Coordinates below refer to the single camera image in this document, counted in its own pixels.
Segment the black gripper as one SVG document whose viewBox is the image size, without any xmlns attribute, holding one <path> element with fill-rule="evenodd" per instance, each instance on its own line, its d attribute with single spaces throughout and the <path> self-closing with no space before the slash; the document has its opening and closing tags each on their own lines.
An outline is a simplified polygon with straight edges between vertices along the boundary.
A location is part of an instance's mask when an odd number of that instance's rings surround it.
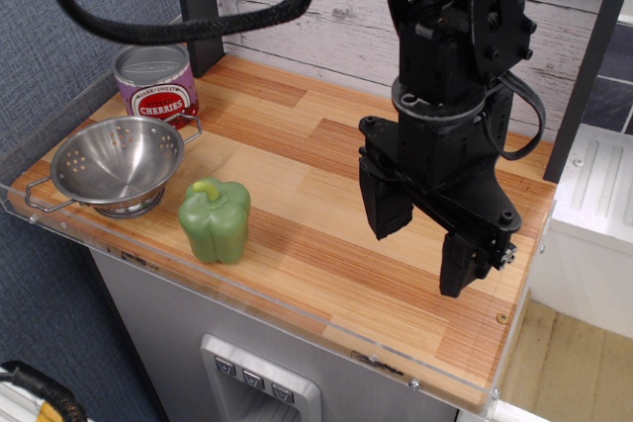
<svg viewBox="0 0 633 422">
<path fill-rule="evenodd" d="M 377 239 L 398 232 L 420 209 L 443 227 L 439 288 L 458 297 L 491 268 L 516 254 L 521 225 L 498 183 L 513 92 L 505 85 L 464 96 L 456 104 L 429 103 L 403 85 L 394 88 L 395 121 L 368 116 L 359 123 L 359 185 Z"/>
</svg>

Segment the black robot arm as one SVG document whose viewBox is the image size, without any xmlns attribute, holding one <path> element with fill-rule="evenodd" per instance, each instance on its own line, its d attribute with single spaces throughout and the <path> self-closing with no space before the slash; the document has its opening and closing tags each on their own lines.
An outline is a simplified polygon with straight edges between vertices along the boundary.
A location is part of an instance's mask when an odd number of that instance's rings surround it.
<svg viewBox="0 0 633 422">
<path fill-rule="evenodd" d="M 446 232 L 439 288 L 456 297 L 514 260 L 522 224 L 497 181 L 512 101 L 543 118 L 540 98 L 512 71 L 532 55 L 536 26 L 524 0 L 387 0 L 400 42 L 392 87 L 395 121 L 368 116 L 359 128 L 359 184 L 378 238 L 421 210 Z"/>
</svg>

